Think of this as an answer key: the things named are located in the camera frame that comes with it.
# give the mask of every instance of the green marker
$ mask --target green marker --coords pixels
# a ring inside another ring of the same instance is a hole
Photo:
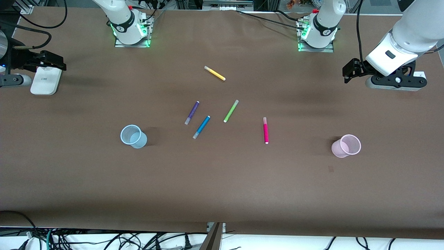
[[[231,114],[233,113],[234,109],[236,108],[236,106],[238,105],[239,100],[236,100],[233,104],[233,106],[231,107],[230,111],[228,112],[228,114],[226,115],[225,119],[223,119],[223,122],[227,122],[228,119],[230,118]]]

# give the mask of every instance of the plastic cup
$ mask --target plastic cup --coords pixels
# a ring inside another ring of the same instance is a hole
[[[351,134],[344,135],[332,145],[333,154],[339,158],[355,155],[359,153],[360,150],[361,142],[356,136]]]
[[[120,139],[126,145],[140,149],[147,144],[148,138],[136,125],[128,125],[120,132]]]

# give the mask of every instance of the blue plastic cup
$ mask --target blue plastic cup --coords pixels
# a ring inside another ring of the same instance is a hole
[[[140,149],[147,144],[148,138],[136,125],[128,125],[120,132],[120,139],[126,145]]]

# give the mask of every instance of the pink plastic cup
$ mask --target pink plastic cup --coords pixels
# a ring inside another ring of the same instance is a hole
[[[344,135],[332,145],[333,154],[339,158],[355,155],[359,153],[360,150],[361,142],[356,136],[351,134]]]

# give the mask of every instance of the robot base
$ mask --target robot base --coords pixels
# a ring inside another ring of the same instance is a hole
[[[147,15],[145,13],[141,13],[141,18],[146,19]],[[147,35],[142,38],[138,43],[135,44],[124,44],[121,41],[119,41],[116,37],[114,47],[117,48],[149,48],[151,45],[151,35],[153,33],[153,22],[154,22],[154,16],[150,17],[145,22],[141,23],[144,27],[141,27],[141,30],[143,33],[146,33]]]
[[[331,41],[329,45],[327,45],[325,48],[314,48],[308,45],[308,43],[301,38],[301,36],[304,35],[304,32],[306,32],[309,28],[309,16],[305,16],[303,18],[300,18],[296,22],[296,27],[303,27],[304,30],[297,30],[297,49],[298,51],[307,51],[307,52],[326,52],[326,53],[333,53],[333,42]]]

